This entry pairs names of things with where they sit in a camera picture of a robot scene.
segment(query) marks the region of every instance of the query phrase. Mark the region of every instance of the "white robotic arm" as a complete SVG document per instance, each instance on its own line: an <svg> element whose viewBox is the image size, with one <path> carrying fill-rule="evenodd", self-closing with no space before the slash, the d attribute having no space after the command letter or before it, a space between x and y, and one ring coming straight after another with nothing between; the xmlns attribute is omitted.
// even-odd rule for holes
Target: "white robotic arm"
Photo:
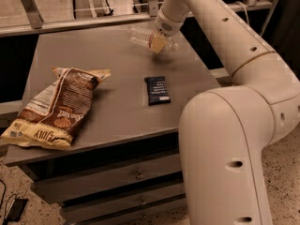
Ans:
<svg viewBox="0 0 300 225"><path fill-rule="evenodd" d="M271 225L261 153L299 123L300 83L221 0L164 0L157 29L172 36L190 11L235 85L199 94L182 113L179 144L190 222Z"/></svg>

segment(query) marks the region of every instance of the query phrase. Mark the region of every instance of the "phone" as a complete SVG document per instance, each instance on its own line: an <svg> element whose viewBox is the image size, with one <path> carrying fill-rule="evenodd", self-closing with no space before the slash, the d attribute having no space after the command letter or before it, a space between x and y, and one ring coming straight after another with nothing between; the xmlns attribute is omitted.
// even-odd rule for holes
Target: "phone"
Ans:
<svg viewBox="0 0 300 225"><path fill-rule="evenodd" d="M19 221L21 218L21 215L25 209L25 206L27 205L27 202L28 202L28 199L15 199L9 208L9 211L5 217L5 220L7 222Z"/></svg>

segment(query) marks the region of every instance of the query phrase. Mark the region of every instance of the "plastic bottle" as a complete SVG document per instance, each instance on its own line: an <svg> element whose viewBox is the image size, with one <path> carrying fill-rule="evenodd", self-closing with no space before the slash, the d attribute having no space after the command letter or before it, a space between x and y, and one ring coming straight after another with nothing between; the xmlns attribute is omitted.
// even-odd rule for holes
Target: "plastic bottle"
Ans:
<svg viewBox="0 0 300 225"><path fill-rule="evenodd" d="M174 42L171 37L165 37L158 31L150 30L137 25L130 25L128 27L127 33L128 38L131 42L141 45L152 51L155 51L155 49L153 48L153 41L155 37L159 37L163 40L162 42L166 43L164 48L161 50L162 52L178 51L179 49L179 44Z"/></svg>

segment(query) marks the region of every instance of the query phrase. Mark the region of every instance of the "chip bag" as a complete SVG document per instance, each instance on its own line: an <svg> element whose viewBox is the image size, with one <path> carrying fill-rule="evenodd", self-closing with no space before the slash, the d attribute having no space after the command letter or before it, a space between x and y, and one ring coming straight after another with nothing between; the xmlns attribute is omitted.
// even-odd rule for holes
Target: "chip bag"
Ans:
<svg viewBox="0 0 300 225"><path fill-rule="evenodd" d="M111 75L108 69L52 70L58 80L31 99L1 135L5 142L23 147L69 149L91 108L93 89Z"/></svg>

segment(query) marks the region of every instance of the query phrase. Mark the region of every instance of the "cabinet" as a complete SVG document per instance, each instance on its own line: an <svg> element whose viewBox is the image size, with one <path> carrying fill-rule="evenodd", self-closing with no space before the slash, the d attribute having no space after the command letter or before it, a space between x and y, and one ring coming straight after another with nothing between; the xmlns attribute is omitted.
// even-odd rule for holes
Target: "cabinet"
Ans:
<svg viewBox="0 0 300 225"><path fill-rule="evenodd" d="M152 22L139 26L154 28ZM178 52L156 55L128 42L126 24L39 37L22 99L55 80L51 66L110 68L90 113L67 151L11 145L5 163L19 166L31 189L58 203L69 223L121 224L186 205L178 123L188 101L218 87L185 38ZM144 77L164 76L170 104L148 105Z"/></svg>

